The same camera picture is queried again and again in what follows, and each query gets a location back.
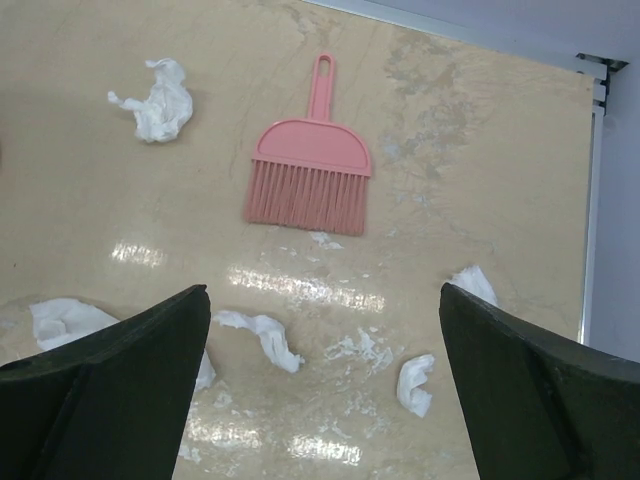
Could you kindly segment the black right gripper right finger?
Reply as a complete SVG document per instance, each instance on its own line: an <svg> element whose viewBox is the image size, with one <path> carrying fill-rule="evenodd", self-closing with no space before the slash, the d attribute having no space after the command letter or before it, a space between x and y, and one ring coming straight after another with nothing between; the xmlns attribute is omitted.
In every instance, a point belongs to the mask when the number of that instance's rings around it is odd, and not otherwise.
<svg viewBox="0 0 640 480"><path fill-rule="evenodd" d="M451 283L439 318L480 478L638 478L638 363Z"/></svg>

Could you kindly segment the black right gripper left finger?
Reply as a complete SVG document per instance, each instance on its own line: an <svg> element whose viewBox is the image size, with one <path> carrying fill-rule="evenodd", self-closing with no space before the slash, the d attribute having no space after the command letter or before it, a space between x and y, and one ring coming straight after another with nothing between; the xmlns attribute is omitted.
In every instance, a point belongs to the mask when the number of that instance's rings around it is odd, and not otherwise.
<svg viewBox="0 0 640 480"><path fill-rule="evenodd" d="M210 325L193 285L1 368L4 479L169 479Z"/></svg>

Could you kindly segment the pink hand brush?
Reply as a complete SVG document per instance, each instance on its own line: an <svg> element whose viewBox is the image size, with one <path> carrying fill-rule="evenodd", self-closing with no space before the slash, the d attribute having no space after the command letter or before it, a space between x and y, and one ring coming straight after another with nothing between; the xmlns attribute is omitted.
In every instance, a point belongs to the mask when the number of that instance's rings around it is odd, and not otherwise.
<svg viewBox="0 0 640 480"><path fill-rule="evenodd" d="M307 115L274 123L257 141L246 222L364 234L372 163L360 136L330 120L334 74L331 54L316 57Z"/></svg>

